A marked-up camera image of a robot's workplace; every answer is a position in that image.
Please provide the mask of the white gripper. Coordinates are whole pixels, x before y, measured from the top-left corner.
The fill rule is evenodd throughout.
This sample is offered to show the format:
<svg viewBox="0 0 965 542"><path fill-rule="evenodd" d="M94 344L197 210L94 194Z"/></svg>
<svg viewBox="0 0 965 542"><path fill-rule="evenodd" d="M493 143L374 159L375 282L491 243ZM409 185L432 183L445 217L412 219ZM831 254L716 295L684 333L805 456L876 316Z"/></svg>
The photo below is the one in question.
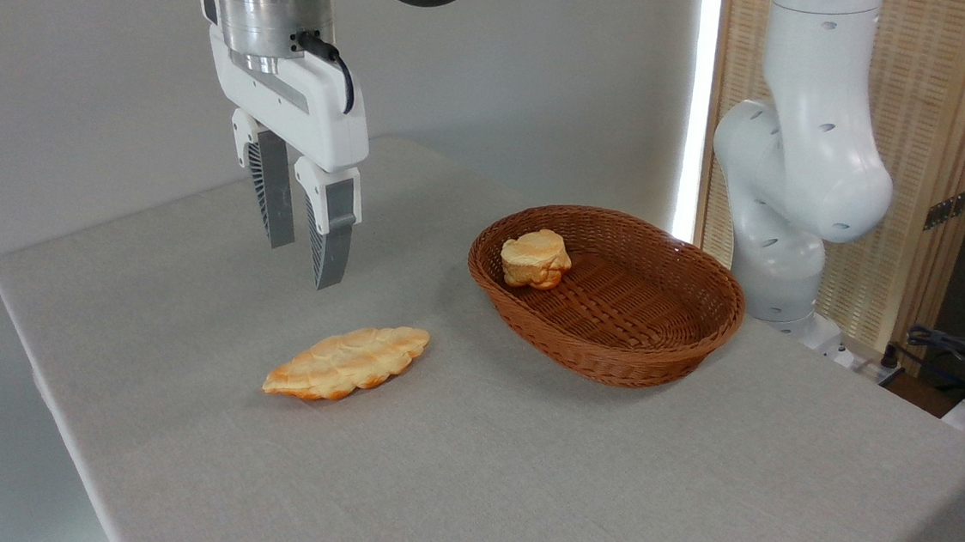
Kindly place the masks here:
<svg viewBox="0 0 965 542"><path fill-rule="evenodd" d="M313 282L327 289L343 280L352 229L361 221L356 166L369 152L361 89L349 84L337 59L303 48L248 65L224 39L219 3L203 0L203 16L219 85L237 106L231 126L238 162L252 179L275 249L295 237L287 143L305 155L295 162L294 176L307 198Z"/></svg>

